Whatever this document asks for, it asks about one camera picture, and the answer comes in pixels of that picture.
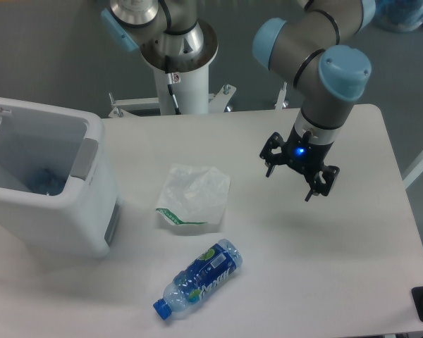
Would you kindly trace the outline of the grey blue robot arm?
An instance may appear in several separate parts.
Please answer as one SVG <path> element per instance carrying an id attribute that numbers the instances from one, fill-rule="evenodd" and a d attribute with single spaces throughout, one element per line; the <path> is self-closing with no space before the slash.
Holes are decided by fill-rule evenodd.
<path id="1" fill-rule="evenodd" d="M 304 17 L 293 24 L 266 21 L 253 43 L 254 58 L 304 96 L 287 139 L 274 133 L 260 152 L 267 170 L 286 165 L 300 173 L 310 196 L 326 196 L 340 172 L 325 158 L 362 96 L 371 75 L 369 59 L 344 41 L 374 17 L 374 1 L 303 1 Z M 126 51 L 140 50 L 157 78 L 164 115 L 206 113 L 208 83 L 188 73 L 206 68 L 218 42 L 199 18 L 196 1 L 110 1 L 101 19 Z"/>

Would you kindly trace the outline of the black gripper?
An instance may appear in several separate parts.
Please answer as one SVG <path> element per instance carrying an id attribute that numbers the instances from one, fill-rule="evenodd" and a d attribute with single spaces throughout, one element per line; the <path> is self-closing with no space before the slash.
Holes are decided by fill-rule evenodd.
<path id="1" fill-rule="evenodd" d="M 310 132 L 300 135 L 294 127 L 285 142 L 278 132 L 274 132 L 263 146 L 259 157 L 267 167 L 266 177 L 270 177 L 278 165 L 287 165 L 296 172 L 305 175 L 309 192 L 305 201 L 312 196 L 328 196 L 340 173 L 340 168 L 325 165 L 324 160 L 330 151 L 330 144 L 313 144 Z"/>

